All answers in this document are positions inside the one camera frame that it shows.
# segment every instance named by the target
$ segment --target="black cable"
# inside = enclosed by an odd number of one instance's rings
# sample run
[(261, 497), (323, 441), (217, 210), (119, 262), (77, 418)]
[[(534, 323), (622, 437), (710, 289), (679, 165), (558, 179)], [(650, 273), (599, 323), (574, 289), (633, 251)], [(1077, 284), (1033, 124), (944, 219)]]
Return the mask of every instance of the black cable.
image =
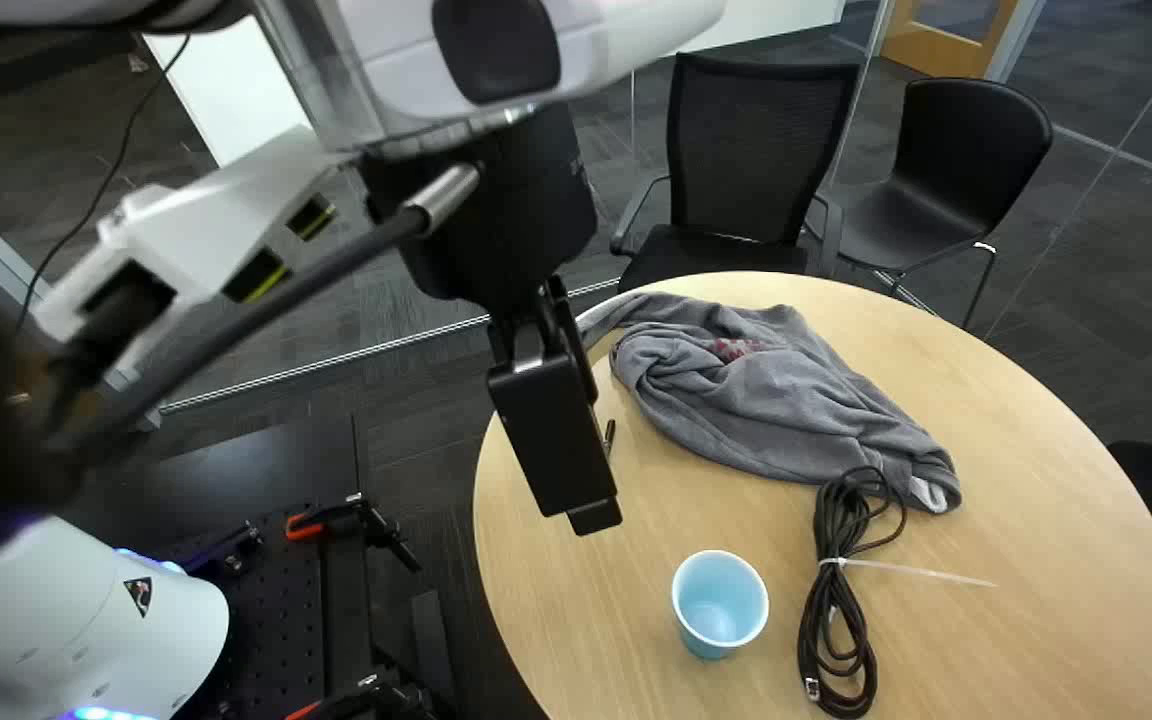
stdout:
[(42, 262), (40, 262), (40, 267), (29, 275), (24, 302), (20, 302), (20, 313), (14, 313), (14, 323), (10, 323), (10, 337), (20, 337), (20, 327), (24, 327), (24, 322), (29, 322), (29, 305), (31, 305), (31, 298), (34, 298), (47, 263), (51, 263), (51, 262), (59, 258), (59, 248), (71, 245), (71, 241), (88, 227), (88, 219), (97, 217), (103, 192), (110, 187), (110, 179), (119, 178), (119, 170), (125, 170), (125, 160), (128, 160), (128, 149), (130, 149), (130, 134), (137, 134), (141, 112), (143, 112), (148, 99), (169, 86), (169, 72), (179, 64), (179, 55), (189, 52), (189, 46), (192, 46), (192, 37), (179, 42), (179, 49), (171, 52), (171, 60), (154, 72), (150, 87), (141, 94), (141, 99), (130, 106), (128, 122), (125, 122), (119, 145), (116, 145), (116, 154), (110, 154), (110, 165), (108, 165), (108, 171), (99, 178), (99, 184), (97, 184), (84, 217), (81, 217), (69, 232), (59, 232), (59, 235), (51, 241), (51, 248), (47, 248)]
[(97, 453), (103, 453), (128, 424), (137, 424), (143, 411), (150, 411), (169, 394), (177, 394), (192, 374), (209, 369), (217, 355), (230, 353), (241, 341), (261, 334), (265, 323), (281, 322), (295, 305), (310, 302), (339, 275), (373, 263), (389, 248), (413, 245), (428, 232), (428, 217), (421, 210), (405, 210), (389, 217), (368, 235), (336, 248), (333, 258), (316, 262), (308, 273), (290, 275), (274, 292), (266, 292), (247, 313), (224, 322), (217, 334), (192, 341), (189, 347), (177, 347), (171, 360), (154, 374), (130, 383), (125, 398), (108, 405), (93, 424), (59, 437), (51, 453), (88, 465)]
[[(862, 539), (867, 525), (895, 508), (889, 538)], [(879, 693), (879, 669), (862, 610), (845, 578), (861, 554), (891, 546), (902, 531), (902, 497), (879, 469), (850, 469), (814, 493), (814, 585), (799, 620), (799, 680), (829, 715), (862, 715)]]

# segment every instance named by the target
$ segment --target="floor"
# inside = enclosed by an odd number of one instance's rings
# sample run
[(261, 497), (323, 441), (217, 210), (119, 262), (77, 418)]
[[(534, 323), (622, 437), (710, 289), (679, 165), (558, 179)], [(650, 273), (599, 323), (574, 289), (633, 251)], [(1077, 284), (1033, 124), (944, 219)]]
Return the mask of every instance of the floor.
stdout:
[[(836, 31), (734, 49), (733, 55), (857, 55), (867, 46), (862, 16), (873, 16), (873, 4), (847, 4), (847, 25)], [(829, 192), (882, 178), (908, 79), (911, 72), (895, 64), (867, 67)], [(110, 138), (143, 86), (143, 75), (128, 75), (125, 55), (108, 55), (0, 99), (0, 232), (29, 262), (88, 202), (93, 178), (108, 170)], [(1051, 112), (1059, 138), (1023, 202), (992, 235), (1000, 267), (971, 334), (1039, 375), (1095, 437), (1152, 441), (1152, 0), (1049, 0), (1013, 86)], [(650, 170), (665, 170), (665, 96), (666, 67), (654, 64), (641, 75), (641, 140), (633, 140), (622, 86), (570, 108), (603, 227), (621, 217), (629, 192)], [(204, 170), (212, 165), (171, 96), (154, 96), (119, 187), (143, 179), (179, 184)], [(570, 263), (570, 284), (616, 275), (616, 267), (621, 262), (609, 262), (603, 241), (592, 241)], [(911, 292), (956, 316), (971, 273), (971, 262), (947, 262), (925, 273)], [(415, 298), (398, 263), (383, 262), (244, 343), (189, 394), (462, 316), (473, 316), (467, 305)], [(456, 618), (451, 646), (467, 715), (522, 715), (527, 693), (514, 685), (499, 646), (491, 646), (467, 546), (473, 461), (486, 421), (478, 380), (485, 341), (478, 334), (460, 334), (343, 365), (316, 380), (169, 411), (163, 433), (148, 441), (141, 461), (282, 421), (363, 411), (373, 421), (363, 433), (368, 483), (408, 525), (415, 549), (430, 556), (430, 571), (421, 579), (378, 565), (377, 571), (389, 578), (383, 593), (377, 593), (378, 604), (415, 585), (443, 590)]]

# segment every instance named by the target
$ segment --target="cup rim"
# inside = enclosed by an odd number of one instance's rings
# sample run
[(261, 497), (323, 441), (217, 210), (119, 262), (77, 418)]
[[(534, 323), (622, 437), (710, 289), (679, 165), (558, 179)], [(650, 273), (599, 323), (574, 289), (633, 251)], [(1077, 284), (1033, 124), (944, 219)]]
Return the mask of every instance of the cup rim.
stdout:
[[(741, 568), (754, 579), (754, 590), (758, 590), (758, 620), (754, 620), (745, 636), (734, 636), (734, 639), (710, 639), (708, 632), (695, 632), (695, 628), (689, 623), (689, 618), (685, 618), (685, 604), (679, 604), (685, 571), (689, 571), (689, 565), (708, 562), (708, 556), (725, 556), (725, 562), (741, 565)], [(689, 562), (679, 562), (679, 568), (672, 571), (666, 597), (672, 597), (672, 618), (689, 628), (689, 636), (695, 636), (695, 639), (705, 639), (705, 646), (710, 646), (710, 648), (745, 648), (745, 646), (752, 646), (752, 639), (766, 628), (766, 618), (772, 618), (772, 599), (766, 599), (765, 578), (758, 578), (745, 556), (734, 556), (734, 554), (729, 554), (729, 549), (698, 549), (698, 554), (691, 554)]]

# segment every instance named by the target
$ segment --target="wooden table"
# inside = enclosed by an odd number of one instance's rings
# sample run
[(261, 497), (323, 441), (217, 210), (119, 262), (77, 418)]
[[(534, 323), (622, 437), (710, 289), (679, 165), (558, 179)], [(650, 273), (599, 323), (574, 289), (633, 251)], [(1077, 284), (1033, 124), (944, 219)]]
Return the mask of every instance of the wooden table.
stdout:
[[(1152, 517), (1100, 441), (976, 337), (882, 298), (802, 275), (654, 284), (734, 309), (791, 305), (956, 461), (965, 508), (916, 514), (873, 562), (995, 590), (850, 568), (879, 655), (873, 715), (1147, 715)], [(543, 519), (491, 421), (476, 469), (476, 556), (510, 665), (554, 715), (818, 715), (796, 672), (813, 568), (813, 489), (745, 476), (665, 441), (592, 347), (622, 525), (574, 539)], [(747, 556), (766, 632), (725, 665), (685, 651), (672, 568), (695, 549)]]

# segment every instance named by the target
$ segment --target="chair leg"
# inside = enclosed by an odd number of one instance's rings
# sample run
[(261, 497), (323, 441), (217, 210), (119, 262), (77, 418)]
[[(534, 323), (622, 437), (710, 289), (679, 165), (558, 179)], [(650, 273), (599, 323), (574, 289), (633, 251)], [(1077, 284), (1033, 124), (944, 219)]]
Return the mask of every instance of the chair leg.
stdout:
[(976, 305), (980, 305), (980, 298), (985, 298), (985, 284), (988, 284), (988, 275), (992, 275), (992, 263), (1000, 262), (1000, 248), (992, 248), (992, 245), (985, 245), (985, 241), (976, 241), (971, 251), (985, 251), (985, 267), (980, 267), (980, 282), (976, 282), (976, 292), (971, 292), (965, 327), (971, 323)]

